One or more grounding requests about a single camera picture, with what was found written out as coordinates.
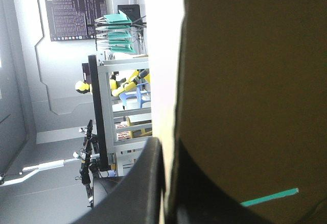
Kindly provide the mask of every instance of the yellow robot figure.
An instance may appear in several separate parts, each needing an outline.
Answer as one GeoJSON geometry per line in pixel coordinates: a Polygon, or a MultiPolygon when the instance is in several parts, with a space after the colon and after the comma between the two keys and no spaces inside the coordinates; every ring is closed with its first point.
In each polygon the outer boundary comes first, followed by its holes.
{"type": "Polygon", "coordinates": [[[112,95],[119,96],[123,92],[134,89],[139,83],[140,79],[145,79],[148,83],[150,83],[150,73],[148,69],[135,70],[132,76],[127,79],[126,82],[122,83],[118,89],[112,90],[112,95]]]}
{"type": "MultiPolygon", "coordinates": [[[[110,89],[111,90],[116,90],[121,86],[121,84],[124,84],[125,82],[126,82],[125,78],[123,78],[120,81],[116,81],[116,76],[114,74],[112,74],[110,76],[110,79],[109,79],[110,89]]],[[[92,93],[92,84],[88,84],[85,81],[84,82],[83,81],[78,81],[75,84],[75,89],[76,89],[76,91],[78,93],[81,93],[81,94],[86,94],[86,93],[89,93],[89,92],[92,93]]]]}

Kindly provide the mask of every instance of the metal frame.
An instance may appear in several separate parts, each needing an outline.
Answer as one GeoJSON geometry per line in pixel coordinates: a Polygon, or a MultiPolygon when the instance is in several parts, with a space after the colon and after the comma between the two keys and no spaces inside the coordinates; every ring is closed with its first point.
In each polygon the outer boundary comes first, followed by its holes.
{"type": "Polygon", "coordinates": [[[149,68],[148,58],[133,58],[97,62],[97,56],[89,56],[89,67],[92,80],[94,108],[96,114],[97,132],[101,165],[108,164],[107,154],[143,148],[149,137],[140,137],[117,141],[116,134],[123,131],[151,128],[152,123],[145,123],[125,128],[115,128],[117,118],[151,113],[151,108],[132,109],[113,112],[112,97],[109,85],[110,73],[114,71],[149,68]]]}

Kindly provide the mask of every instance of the white pipe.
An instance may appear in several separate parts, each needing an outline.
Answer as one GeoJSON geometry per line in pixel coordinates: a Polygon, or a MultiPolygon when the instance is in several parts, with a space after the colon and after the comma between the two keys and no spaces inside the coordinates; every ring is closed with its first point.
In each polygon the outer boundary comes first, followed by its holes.
{"type": "Polygon", "coordinates": [[[34,171],[32,171],[31,173],[28,173],[26,176],[22,177],[22,178],[18,178],[18,179],[14,179],[14,180],[9,180],[9,181],[5,181],[2,185],[0,185],[0,187],[4,187],[4,186],[8,186],[8,185],[13,185],[13,184],[17,184],[17,183],[21,183],[26,181],[28,178],[32,177],[33,175],[35,175],[36,173],[38,173],[40,170],[39,169],[35,169],[34,171]]]}

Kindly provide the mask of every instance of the dark object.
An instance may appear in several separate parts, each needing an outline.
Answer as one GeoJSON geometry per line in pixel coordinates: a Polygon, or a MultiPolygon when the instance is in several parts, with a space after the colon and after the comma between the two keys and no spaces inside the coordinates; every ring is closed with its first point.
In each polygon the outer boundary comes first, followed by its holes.
{"type": "Polygon", "coordinates": [[[83,69],[84,82],[91,84],[91,75],[90,75],[90,68],[88,66],[88,63],[82,63],[82,69],[83,69]]]}
{"type": "Polygon", "coordinates": [[[175,145],[172,194],[167,223],[269,224],[217,187],[193,161],[180,141],[175,145]]]}
{"type": "Polygon", "coordinates": [[[158,139],[150,138],[130,173],[98,206],[75,223],[158,223],[164,190],[164,163],[158,139]]]}
{"type": "MultiPolygon", "coordinates": [[[[92,154],[92,130],[93,130],[93,121],[90,119],[88,125],[87,125],[87,131],[86,136],[84,138],[83,142],[83,150],[81,151],[81,157],[82,157],[82,164],[80,168],[80,174],[82,179],[82,184],[85,186],[86,194],[88,201],[90,203],[91,208],[94,206],[94,197],[93,197],[93,189],[90,186],[91,180],[88,173],[88,169],[90,166],[90,159],[92,154]]],[[[97,169],[94,167],[91,168],[92,174],[95,174],[98,172],[97,169]]]]}
{"type": "Polygon", "coordinates": [[[0,185],[2,185],[3,183],[5,183],[5,177],[6,177],[6,174],[4,174],[4,173],[1,173],[0,174],[0,185]]]}
{"type": "Polygon", "coordinates": [[[51,41],[94,39],[87,27],[106,14],[105,0],[45,0],[51,41]]]}
{"type": "Polygon", "coordinates": [[[135,24],[142,24],[139,5],[118,5],[118,10],[124,12],[135,24]]]}
{"type": "Polygon", "coordinates": [[[124,177],[103,177],[94,179],[94,205],[97,206],[111,192],[124,177]]]}
{"type": "Polygon", "coordinates": [[[98,66],[97,58],[95,55],[88,56],[88,64],[92,81],[92,93],[93,93],[93,104],[97,122],[98,132],[98,145],[100,154],[100,171],[109,170],[108,157],[107,157],[107,145],[104,132],[103,115],[102,115],[102,103],[98,79],[98,66]]]}

